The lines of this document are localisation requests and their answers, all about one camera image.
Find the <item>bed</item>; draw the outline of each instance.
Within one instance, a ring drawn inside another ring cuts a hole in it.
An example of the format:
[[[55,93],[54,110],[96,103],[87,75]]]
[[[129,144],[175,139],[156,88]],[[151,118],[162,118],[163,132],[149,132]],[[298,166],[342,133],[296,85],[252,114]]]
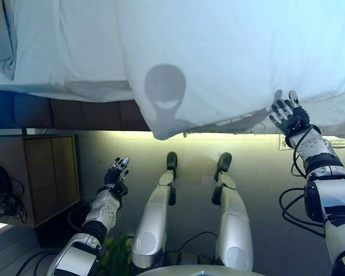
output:
[[[17,65],[14,80],[0,72],[0,90],[77,101],[133,98],[113,1],[9,2],[18,41]]]
[[[157,139],[276,133],[275,91],[295,90],[324,134],[345,137],[345,1],[11,2],[17,68],[0,90],[134,98]]]

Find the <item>pillow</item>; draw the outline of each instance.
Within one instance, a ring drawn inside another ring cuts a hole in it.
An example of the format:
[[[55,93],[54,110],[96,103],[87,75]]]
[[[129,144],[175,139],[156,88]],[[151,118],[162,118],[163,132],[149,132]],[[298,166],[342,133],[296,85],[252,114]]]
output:
[[[0,0],[0,71],[14,79],[17,40],[9,0]]]

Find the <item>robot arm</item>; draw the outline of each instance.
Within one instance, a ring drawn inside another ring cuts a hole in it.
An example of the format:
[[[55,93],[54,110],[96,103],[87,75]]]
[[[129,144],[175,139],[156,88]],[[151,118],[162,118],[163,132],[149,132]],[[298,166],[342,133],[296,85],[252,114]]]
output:
[[[276,117],[270,119],[286,135],[294,155],[298,153],[303,161],[305,210],[310,219],[324,225],[334,264],[332,275],[345,275],[345,167],[329,141],[309,123],[294,91],[289,98],[272,106]]]
[[[92,276],[100,268],[98,253],[110,229],[115,226],[121,198],[128,193],[124,179],[129,158],[117,158],[105,175],[105,185],[97,191],[81,230],[75,234],[47,271],[47,276]]]

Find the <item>wire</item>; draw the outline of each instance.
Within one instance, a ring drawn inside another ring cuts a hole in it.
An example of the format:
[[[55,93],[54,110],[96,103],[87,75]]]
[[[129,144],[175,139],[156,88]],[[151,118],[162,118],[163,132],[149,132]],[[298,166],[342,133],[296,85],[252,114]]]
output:
[[[303,136],[301,136],[301,138],[300,138],[299,142],[297,143],[297,145],[295,146],[294,152],[293,152],[293,165],[292,165],[292,171],[293,171],[293,168],[295,167],[295,168],[297,169],[298,173],[300,173],[300,175],[301,175],[302,177],[304,177],[304,178],[306,178],[306,174],[304,174],[304,173],[300,170],[300,168],[298,167],[296,155],[297,155],[298,147],[300,146],[301,142],[303,142],[304,138],[307,136],[307,134],[308,134],[312,129],[313,129],[313,125],[311,125],[311,126],[308,128],[308,130],[303,134]]]
[[[191,238],[190,238],[189,240],[187,240],[186,242],[184,242],[183,245],[180,246],[180,248],[177,250],[177,252],[182,251],[182,249],[184,248],[184,246],[186,246],[189,242],[191,242],[192,240],[194,240],[195,238],[197,238],[197,237],[199,237],[199,236],[201,236],[201,235],[203,235],[203,234],[211,234],[211,235],[217,237],[217,235],[216,235],[215,233],[211,232],[211,231],[204,231],[204,232],[201,232],[201,233],[196,234],[195,236],[191,237]]]
[[[295,162],[298,161],[299,157],[300,157],[300,155],[298,155],[298,156],[296,157]],[[295,173],[294,173],[294,163],[292,164],[292,168],[291,168],[290,172],[291,172],[292,176],[294,176],[294,177],[303,177],[303,176],[300,175],[300,174],[295,174]]]
[[[20,182],[19,180],[15,179],[15,178],[11,178],[10,180],[11,180],[11,181],[14,181],[14,182],[17,182],[19,185],[21,185],[22,192],[21,192],[21,194],[20,194],[20,195],[17,195],[17,197],[21,197],[21,196],[23,196],[23,194],[24,194],[24,187],[23,187],[22,182]]]
[[[84,207],[84,206],[87,205],[87,204],[89,204],[89,202],[84,202],[82,205],[79,205],[78,207],[74,208],[72,211],[70,211],[70,212],[68,213],[68,223],[69,223],[69,225],[72,226],[72,228],[74,228],[76,231],[80,231],[81,229],[80,229],[79,227],[77,227],[77,226],[71,221],[70,216],[71,216],[71,214],[72,214],[74,211],[80,209],[81,207]]]
[[[59,252],[57,252],[57,251],[42,251],[42,252],[38,252],[38,253],[32,255],[31,257],[29,257],[29,258],[22,264],[22,266],[21,266],[21,268],[18,270],[16,276],[21,275],[23,269],[24,269],[24,268],[28,265],[28,263],[29,263],[32,259],[34,259],[35,257],[37,257],[37,256],[39,256],[39,255],[42,255],[42,254],[58,254],[58,253],[59,253]]]
[[[323,225],[322,225],[322,224],[310,223],[310,222],[308,222],[308,221],[300,220],[299,218],[294,217],[293,215],[291,215],[291,214],[288,212],[288,209],[289,209],[291,206],[293,206],[297,201],[299,201],[300,199],[302,199],[302,198],[304,197],[304,194],[299,195],[297,198],[295,198],[293,201],[291,201],[291,202],[290,202],[289,204],[287,204],[285,207],[283,206],[282,199],[283,199],[283,197],[284,197],[285,194],[287,194],[287,193],[290,192],[290,191],[300,191],[300,190],[301,190],[301,191],[304,191],[303,188],[291,188],[291,189],[287,189],[286,191],[284,191],[284,192],[279,196],[279,204],[280,204],[280,207],[281,207],[281,209],[282,209],[282,217],[283,217],[286,221],[288,221],[288,222],[290,222],[290,223],[292,223],[292,224],[294,224],[294,225],[296,225],[296,226],[298,226],[298,227],[300,227],[300,228],[302,228],[302,229],[304,229],[304,230],[307,230],[307,231],[309,231],[309,232],[311,232],[311,233],[314,233],[314,234],[317,235],[317,236],[325,237],[325,234],[320,233],[320,232],[318,232],[318,231],[315,231],[315,230],[313,230],[312,228],[303,226],[303,225],[300,224],[300,223],[303,223],[303,224],[306,224],[306,225],[315,226],[315,227],[322,227],[322,228],[323,228]]]
[[[280,207],[282,209],[282,211],[288,215],[289,217],[291,217],[293,220],[296,220],[298,221],[299,223],[304,223],[304,224],[307,224],[307,225],[311,225],[311,226],[316,226],[316,227],[322,227],[323,228],[323,224],[319,224],[319,223],[310,223],[308,221],[304,221],[304,220],[300,220],[299,218],[296,218],[294,217],[293,215],[291,215],[289,212],[288,212],[288,209],[293,206],[298,200],[302,199],[304,197],[304,194],[302,195],[299,195],[295,200],[293,200],[292,202],[290,202],[286,207],[283,206],[282,204],[282,198],[284,197],[285,194],[287,194],[288,192],[290,191],[296,191],[296,190],[301,190],[301,191],[304,191],[303,188],[292,188],[292,189],[288,189],[286,191],[284,191],[280,197],[279,197],[279,204],[280,204]]]
[[[39,266],[40,266],[40,263],[48,256],[50,255],[57,255],[58,253],[46,253],[45,255],[41,256],[37,263],[36,263],[36,266],[34,267],[34,270],[33,270],[33,276],[37,276],[37,271],[39,269]]]

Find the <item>wooden shelf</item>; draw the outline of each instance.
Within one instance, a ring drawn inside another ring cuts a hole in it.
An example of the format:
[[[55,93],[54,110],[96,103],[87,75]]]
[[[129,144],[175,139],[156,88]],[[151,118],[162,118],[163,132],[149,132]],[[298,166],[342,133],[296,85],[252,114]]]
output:
[[[74,135],[0,136],[0,165],[23,184],[27,223],[12,217],[0,223],[35,228],[79,201]],[[13,181],[14,194],[21,193]]]

